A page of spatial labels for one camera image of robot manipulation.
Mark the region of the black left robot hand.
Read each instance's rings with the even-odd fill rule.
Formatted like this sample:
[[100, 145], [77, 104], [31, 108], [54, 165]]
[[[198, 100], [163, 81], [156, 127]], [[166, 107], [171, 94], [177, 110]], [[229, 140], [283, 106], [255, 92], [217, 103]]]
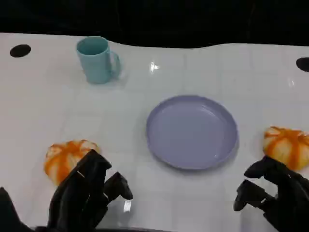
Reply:
[[132, 200], [127, 180], [119, 173], [106, 179], [111, 164], [90, 150], [57, 187], [49, 207], [47, 228], [53, 232], [93, 232], [119, 196]]

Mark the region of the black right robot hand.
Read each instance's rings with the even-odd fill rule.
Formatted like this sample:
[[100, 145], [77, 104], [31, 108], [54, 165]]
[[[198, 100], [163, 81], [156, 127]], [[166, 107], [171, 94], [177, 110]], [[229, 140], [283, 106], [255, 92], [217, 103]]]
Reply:
[[309, 180], [290, 170], [283, 163], [264, 156], [244, 173], [275, 184], [276, 197], [255, 183], [244, 180], [237, 188], [233, 209], [241, 211], [247, 204], [263, 211], [264, 218], [279, 232], [309, 230]]

